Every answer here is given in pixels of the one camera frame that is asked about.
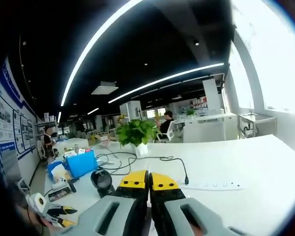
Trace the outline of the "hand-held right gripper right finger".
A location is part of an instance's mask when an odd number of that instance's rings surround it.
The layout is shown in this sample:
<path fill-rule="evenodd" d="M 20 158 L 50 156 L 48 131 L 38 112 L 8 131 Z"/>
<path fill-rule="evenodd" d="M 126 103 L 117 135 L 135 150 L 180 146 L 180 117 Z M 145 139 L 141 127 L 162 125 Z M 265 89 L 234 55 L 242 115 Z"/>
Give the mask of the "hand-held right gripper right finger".
<path fill-rule="evenodd" d="M 184 195 L 172 178 L 149 174 L 152 219 L 160 236 L 247 236 L 233 226 L 225 226 L 221 216 L 198 200 Z"/>

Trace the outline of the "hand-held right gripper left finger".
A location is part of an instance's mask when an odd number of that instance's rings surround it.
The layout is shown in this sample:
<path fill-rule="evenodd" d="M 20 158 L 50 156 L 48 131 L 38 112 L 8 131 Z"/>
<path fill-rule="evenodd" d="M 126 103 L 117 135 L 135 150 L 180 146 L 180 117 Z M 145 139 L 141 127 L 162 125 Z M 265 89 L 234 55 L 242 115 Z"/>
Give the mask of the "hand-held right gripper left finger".
<path fill-rule="evenodd" d="M 122 178 L 111 195 L 106 195 L 79 215 L 75 226 L 56 236 L 141 236 L 147 216 L 149 192 L 147 170 Z"/>

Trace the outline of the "person's left hand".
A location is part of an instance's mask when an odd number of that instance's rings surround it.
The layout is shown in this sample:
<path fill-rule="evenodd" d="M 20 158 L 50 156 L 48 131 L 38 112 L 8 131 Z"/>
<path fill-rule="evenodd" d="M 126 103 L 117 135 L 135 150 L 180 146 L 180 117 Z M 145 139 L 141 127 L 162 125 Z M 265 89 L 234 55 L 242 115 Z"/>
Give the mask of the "person's left hand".
<path fill-rule="evenodd" d="M 49 230 L 53 230 L 55 227 L 49 222 L 47 221 L 45 218 L 41 217 L 41 216 L 37 216 L 37 221 L 42 225 L 47 227 Z"/>

